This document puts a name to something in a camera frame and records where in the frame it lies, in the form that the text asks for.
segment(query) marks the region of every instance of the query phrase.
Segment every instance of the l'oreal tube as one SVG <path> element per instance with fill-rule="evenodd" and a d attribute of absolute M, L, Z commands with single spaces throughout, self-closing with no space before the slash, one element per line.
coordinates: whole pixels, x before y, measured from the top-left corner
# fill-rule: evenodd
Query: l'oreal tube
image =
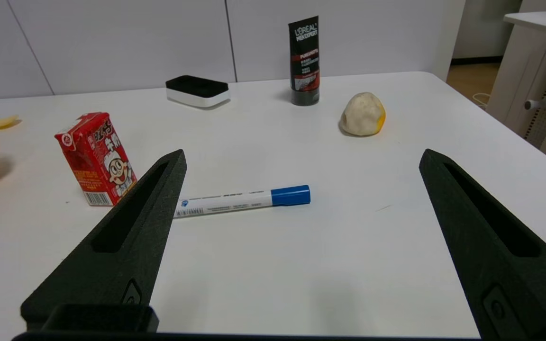
<path fill-rule="evenodd" d="M 203 198 L 179 199 L 174 218 L 212 214 L 269 206 L 310 203 L 309 186 L 296 186 L 254 192 L 224 194 Z"/>
<path fill-rule="evenodd" d="M 288 24 L 292 103 L 311 106 L 319 101 L 319 17 Z"/>

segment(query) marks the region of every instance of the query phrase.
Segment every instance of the barcode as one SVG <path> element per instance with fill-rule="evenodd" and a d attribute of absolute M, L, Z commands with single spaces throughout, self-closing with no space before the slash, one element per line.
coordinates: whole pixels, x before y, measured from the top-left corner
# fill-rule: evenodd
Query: barcode
<path fill-rule="evenodd" d="M 87 203 L 94 206 L 111 206 L 111 200 L 107 192 L 84 192 Z"/>
<path fill-rule="evenodd" d="M 176 216 L 187 216 L 187 215 L 196 215 L 203 214 L 203 208 L 188 208 L 188 209 L 177 209 Z"/>

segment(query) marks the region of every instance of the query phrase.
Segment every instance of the marker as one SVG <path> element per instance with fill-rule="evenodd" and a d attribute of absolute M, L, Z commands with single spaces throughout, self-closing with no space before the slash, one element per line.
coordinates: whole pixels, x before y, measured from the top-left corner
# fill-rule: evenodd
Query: marker
<path fill-rule="evenodd" d="M 256 190 L 203 198 L 179 199 L 174 218 L 202 214 L 240 211 L 269 206 L 292 206 L 310 203 L 308 185 Z"/>

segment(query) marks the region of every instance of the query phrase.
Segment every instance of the floor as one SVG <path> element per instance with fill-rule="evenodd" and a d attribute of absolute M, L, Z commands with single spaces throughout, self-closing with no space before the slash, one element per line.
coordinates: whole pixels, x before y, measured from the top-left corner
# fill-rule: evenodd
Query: floor
<path fill-rule="evenodd" d="M 473 99 L 473 95 L 476 93 L 489 95 L 492 92 L 492 86 L 494 86 L 500 66 L 499 63 L 451 65 L 446 82 L 473 103 L 481 104 Z M 478 95 L 477 99 L 485 104 L 488 103 L 489 97 Z"/>

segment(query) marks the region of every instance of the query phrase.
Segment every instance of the red milk carton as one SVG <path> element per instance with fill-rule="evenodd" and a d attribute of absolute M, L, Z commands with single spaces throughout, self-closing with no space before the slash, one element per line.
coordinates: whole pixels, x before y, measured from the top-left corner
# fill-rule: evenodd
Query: red milk carton
<path fill-rule="evenodd" d="M 136 183 L 108 112 L 82 115 L 54 137 L 90 205 L 115 205 Z"/>

